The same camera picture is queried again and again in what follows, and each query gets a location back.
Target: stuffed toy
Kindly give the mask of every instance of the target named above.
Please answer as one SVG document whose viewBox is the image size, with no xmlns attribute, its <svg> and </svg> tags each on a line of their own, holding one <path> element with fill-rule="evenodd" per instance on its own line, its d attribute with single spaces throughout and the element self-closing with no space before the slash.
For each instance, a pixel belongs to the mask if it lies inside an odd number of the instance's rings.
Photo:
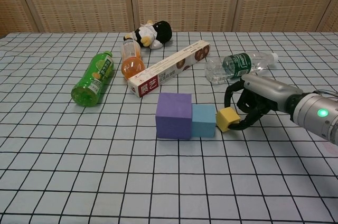
<svg viewBox="0 0 338 224">
<path fill-rule="evenodd" d="M 133 38 L 141 47 L 159 49 L 164 43 L 170 41 L 172 35 L 173 32 L 168 22 L 159 21 L 153 24 L 153 21 L 149 20 L 147 24 L 125 35 L 123 39 Z"/>
</svg>

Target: green indicator light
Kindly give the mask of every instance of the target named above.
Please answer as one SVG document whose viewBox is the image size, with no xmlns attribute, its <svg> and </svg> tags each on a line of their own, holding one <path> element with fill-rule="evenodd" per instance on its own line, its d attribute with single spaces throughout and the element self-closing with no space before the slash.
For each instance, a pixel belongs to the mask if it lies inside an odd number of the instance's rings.
<svg viewBox="0 0 338 224">
<path fill-rule="evenodd" d="M 328 115 L 328 111 L 327 109 L 320 109 L 318 112 L 317 112 L 318 116 L 320 117 L 326 117 Z"/>
</svg>

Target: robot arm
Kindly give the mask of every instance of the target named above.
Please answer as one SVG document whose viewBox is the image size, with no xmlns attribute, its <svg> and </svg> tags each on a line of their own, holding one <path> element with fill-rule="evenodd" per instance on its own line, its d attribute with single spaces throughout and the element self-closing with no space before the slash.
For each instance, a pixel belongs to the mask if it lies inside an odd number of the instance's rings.
<svg viewBox="0 0 338 224">
<path fill-rule="evenodd" d="M 243 90 L 238 108 L 248 115 L 229 129 L 243 130 L 270 110 L 290 115 L 292 122 L 338 145 L 338 102 L 317 93 L 304 93 L 288 84 L 254 74 L 246 74 L 230 85 L 224 96 L 229 107 L 234 92 Z"/>
</svg>

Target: purple cube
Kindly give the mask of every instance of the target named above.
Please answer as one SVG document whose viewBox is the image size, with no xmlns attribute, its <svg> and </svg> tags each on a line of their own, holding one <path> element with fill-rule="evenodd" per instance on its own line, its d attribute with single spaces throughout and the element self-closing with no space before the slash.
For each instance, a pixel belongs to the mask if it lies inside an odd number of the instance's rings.
<svg viewBox="0 0 338 224">
<path fill-rule="evenodd" d="M 155 119 L 157 137 L 190 139 L 192 129 L 191 94 L 160 93 Z"/>
</svg>

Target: light blue block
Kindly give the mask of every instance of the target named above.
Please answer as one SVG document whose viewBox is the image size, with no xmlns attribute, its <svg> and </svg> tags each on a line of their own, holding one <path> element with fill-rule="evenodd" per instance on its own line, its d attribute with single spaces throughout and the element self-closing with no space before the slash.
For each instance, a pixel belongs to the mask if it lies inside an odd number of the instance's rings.
<svg viewBox="0 0 338 224">
<path fill-rule="evenodd" d="M 216 130 L 216 109 L 213 104 L 192 105 L 192 137 L 212 138 Z"/>
</svg>

